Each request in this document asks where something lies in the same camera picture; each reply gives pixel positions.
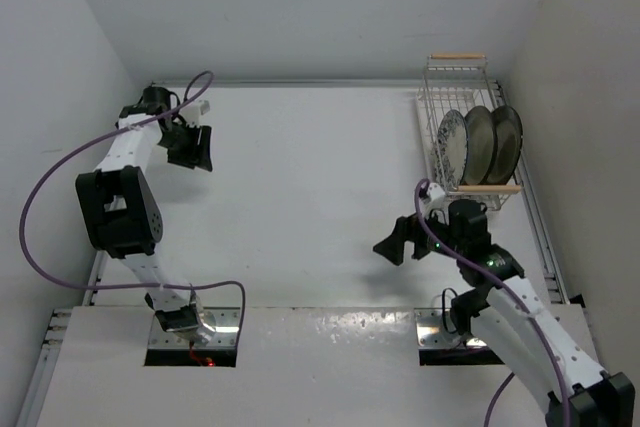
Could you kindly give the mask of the brown rim cream plate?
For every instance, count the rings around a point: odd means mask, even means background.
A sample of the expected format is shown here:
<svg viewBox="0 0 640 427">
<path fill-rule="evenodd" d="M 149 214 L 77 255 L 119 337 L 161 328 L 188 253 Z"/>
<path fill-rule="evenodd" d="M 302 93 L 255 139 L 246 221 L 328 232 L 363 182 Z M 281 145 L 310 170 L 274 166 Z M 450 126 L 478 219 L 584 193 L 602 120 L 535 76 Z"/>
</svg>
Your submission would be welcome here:
<svg viewBox="0 0 640 427">
<path fill-rule="evenodd" d="M 465 185 L 483 184 L 493 168 L 497 153 L 497 133 L 491 111 L 474 106 L 466 115 L 467 162 L 462 178 Z"/>
</svg>

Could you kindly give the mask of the blue floral ceramic plate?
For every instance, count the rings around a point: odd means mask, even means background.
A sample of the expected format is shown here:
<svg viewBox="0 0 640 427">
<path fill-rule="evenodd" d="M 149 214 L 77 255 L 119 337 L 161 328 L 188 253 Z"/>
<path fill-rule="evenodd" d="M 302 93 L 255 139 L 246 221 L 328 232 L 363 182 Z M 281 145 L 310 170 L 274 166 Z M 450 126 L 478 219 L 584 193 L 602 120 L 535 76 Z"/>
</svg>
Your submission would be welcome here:
<svg viewBox="0 0 640 427">
<path fill-rule="evenodd" d="M 457 187 L 463 180 L 469 155 L 469 133 L 464 116 L 457 110 L 448 111 L 439 124 L 435 158 L 441 182 Z"/>
</svg>

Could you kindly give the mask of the black patterned rim plate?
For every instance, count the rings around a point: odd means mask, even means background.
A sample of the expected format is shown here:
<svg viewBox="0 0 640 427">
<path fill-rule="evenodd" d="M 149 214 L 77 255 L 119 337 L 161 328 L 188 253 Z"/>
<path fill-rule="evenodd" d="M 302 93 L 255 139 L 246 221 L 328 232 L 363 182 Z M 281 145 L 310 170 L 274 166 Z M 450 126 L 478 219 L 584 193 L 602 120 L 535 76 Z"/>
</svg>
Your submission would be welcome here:
<svg viewBox="0 0 640 427">
<path fill-rule="evenodd" d="M 523 127 L 517 111 L 503 105 L 492 113 L 496 128 L 497 150 L 493 167 L 487 176 L 490 185 L 504 185 L 511 179 L 519 162 Z"/>
</svg>

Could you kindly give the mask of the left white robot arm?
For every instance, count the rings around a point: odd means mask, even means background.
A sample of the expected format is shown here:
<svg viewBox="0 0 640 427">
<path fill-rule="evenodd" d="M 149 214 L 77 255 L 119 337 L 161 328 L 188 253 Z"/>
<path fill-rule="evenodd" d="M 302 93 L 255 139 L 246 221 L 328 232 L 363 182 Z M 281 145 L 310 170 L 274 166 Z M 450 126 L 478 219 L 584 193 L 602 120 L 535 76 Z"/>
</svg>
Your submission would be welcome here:
<svg viewBox="0 0 640 427">
<path fill-rule="evenodd" d="M 171 113 L 176 96 L 150 86 L 137 104 L 124 107 L 116 123 L 119 135 L 97 167 L 76 178 L 75 188 L 92 246 L 133 273 L 163 331 L 204 346 L 215 335 L 215 321 L 194 288 L 183 287 L 161 261 L 163 218 L 145 177 L 156 146 L 166 150 L 173 165 L 213 169 L 212 129 L 200 122 L 210 109 L 208 101 Z"/>
</svg>

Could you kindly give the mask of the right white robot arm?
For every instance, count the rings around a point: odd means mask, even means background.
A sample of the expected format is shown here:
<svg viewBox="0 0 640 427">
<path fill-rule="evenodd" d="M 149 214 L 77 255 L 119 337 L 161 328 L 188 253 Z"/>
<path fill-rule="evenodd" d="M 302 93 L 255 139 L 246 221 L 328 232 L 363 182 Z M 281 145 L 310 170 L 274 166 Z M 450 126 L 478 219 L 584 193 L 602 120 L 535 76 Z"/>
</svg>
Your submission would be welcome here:
<svg viewBox="0 0 640 427">
<path fill-rule="evenodd" d="M 430 203 L 426 214 L 398 218 L 373 250 L 400 265 L 406 244 L 413 245 L 416 260 L 429 253 L 455 260 L 470 288 L 445 303 L 445 332 L 455 343 L 484 342 L 538 402 L 546 425 L 632 425 L 632 381 L 609 373 L 580 348 L 538 298 L 519 262 L 492 241 L 482 203 L 456 200 L 446 215 Z"/>
</svg>

